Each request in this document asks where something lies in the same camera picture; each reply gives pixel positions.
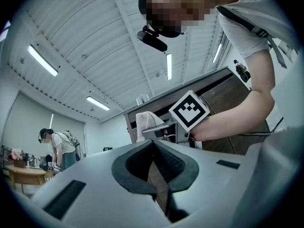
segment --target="black and white square marker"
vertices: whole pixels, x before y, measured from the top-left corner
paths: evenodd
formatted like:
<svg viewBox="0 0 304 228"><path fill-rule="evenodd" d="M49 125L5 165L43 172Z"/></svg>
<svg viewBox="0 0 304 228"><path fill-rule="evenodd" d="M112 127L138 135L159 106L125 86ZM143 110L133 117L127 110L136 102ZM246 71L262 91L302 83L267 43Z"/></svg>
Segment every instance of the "black and white square marker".
<svg viewBox="0 0 304 228"><path fill-rule="evenodd" d="M192 90L175 103L169 112L187 132L210 113L208 107Z"/></svg>

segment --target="backpack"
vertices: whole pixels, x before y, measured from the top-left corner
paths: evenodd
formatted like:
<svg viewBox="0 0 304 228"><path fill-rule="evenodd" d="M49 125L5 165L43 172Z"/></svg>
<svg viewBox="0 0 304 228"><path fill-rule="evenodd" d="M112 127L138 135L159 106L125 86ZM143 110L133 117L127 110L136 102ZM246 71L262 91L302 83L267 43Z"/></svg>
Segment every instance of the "backpack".
<svg viewBox="0 0 304 228"><path fill-rule="evenodd" d="M240 13L238 13L235 10L227 9L225 7L219 6L217 7L217 10L225 16L226 18L244 26L246 29L248 29L250 32L255 33L258 37L266 38L270 45L272 46L273 50L275 51L275 55L277 57L277 60L279 64L281 64L282 67L287 68L284 58L282 57L279 49L277 48L275 42L272 40L271 36L267 33L266 30L253 25L250 21L248 21L244 16L242 16Z"/></svg>
<svg viewBox="0 0 304 228"><path fill-rule="evenodd" d="M77 146L79 145L79 141L77 140L76 137L74 137L69 130L65 130L64 132L62 132L68 139L69 141L74 145Z"/></svg>

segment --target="black strap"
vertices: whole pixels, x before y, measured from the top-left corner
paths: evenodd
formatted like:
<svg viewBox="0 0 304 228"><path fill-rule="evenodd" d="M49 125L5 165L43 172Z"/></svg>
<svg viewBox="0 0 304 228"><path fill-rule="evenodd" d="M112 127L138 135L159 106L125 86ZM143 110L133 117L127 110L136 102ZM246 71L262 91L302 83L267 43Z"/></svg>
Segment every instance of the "black strap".
<svg viewBox="0 0 304 228"><path fill-rule="evenodd" d="M248 21L242 19L241 17L239 17L238 15L234 14L233 12L231 12L230 10L226 9L225 7L219 6L217 7L217 10L220 12L220 14L222 14L223 16L225 16L226 18L244 26L246 29L248 29L249 31L253 32L255 26L251 23L249 23ZM258 37L267 37L268 33L264 30L261 29L258 32L254 32Z"/></svg>

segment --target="white t-shirt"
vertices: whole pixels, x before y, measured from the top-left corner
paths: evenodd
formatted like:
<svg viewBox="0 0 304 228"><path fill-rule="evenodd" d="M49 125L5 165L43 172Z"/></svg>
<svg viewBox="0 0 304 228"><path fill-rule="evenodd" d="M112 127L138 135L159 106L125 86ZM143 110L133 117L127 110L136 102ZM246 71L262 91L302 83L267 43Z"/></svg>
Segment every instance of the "white t-shirt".
<svg viewBox="0 0 304 228"><path fill-rule="evenodd" d="M63 133L52 134L52 146L57 148L57 151L61 148L63 154L75 151L75 147Z"/></svg>
<svg viewBox="0 0 304 228"><path fill-rule="evenodd" d="M266 30L273 38L281 39L298 50L301 48L296 31L275 0L239 0L224 7L236 10L252 24ZM258 37L223 15L219 16L219 22L243 58L269 48L266 38Z"/></svg>

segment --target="white ceiling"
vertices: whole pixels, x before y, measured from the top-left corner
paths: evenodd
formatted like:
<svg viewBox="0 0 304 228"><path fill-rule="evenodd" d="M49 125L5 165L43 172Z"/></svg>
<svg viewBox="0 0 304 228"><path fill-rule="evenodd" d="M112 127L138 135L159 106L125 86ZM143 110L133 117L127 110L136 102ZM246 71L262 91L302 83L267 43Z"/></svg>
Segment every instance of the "white ceiling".
<svg viewBox="0 0 304 228"><path fill-rule="evenodd" d="M165 54L137 39L145 23L138 0L28 0L11 22L5 64L53 99L52 110L64 106L99 122L136 106L139 94L153 98L217 69L225 48L212 63L223 38L216 11L183 36L161 36L172 53L170 81ZM30 44L58 69L56 77L29 55ZM90 111L89 95L111 109Z"/></svg>

